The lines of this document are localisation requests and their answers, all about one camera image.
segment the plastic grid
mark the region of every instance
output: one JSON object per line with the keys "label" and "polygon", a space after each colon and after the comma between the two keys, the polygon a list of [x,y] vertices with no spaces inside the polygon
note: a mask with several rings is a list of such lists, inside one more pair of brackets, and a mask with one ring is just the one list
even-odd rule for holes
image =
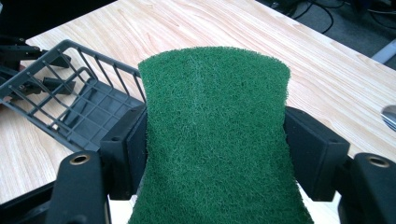
{"label": "plastic grid", "polygon": [[[71,62],[66,54],[73,55]],[[50,65],[59,58],[68,68]],[[58,80],[58,86],[50,90],[40,80],[43,76]],[[23,85],[28,81],[41,93],[26,95]],[[10,94],[21,101],[4,100]],[[73,151],[99,149],[102,137],[125,112],[146,102],[136,69],[70,40],[3,84],[0,97],[0,102]]]}

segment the scouring pad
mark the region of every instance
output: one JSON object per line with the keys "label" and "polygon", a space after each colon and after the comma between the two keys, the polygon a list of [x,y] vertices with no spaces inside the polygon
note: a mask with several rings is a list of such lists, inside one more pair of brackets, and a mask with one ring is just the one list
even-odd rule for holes
{"label": "scouring pad", "polygon": [[207,47],[138,67],[148,163],[130,223],[312,223],[283,130],[285,64]]}

